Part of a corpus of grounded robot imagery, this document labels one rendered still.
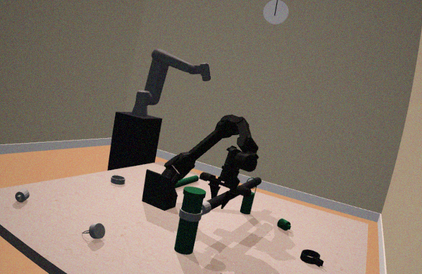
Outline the green tube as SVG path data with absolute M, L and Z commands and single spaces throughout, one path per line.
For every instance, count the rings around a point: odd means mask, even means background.
M 178 188 L 184 186 L 186 184 L 190 184 L 192 182 L 198 181 L 198 176 L 191 176 L 189 178 L 183 178 L 177 182 L 174 188 Z

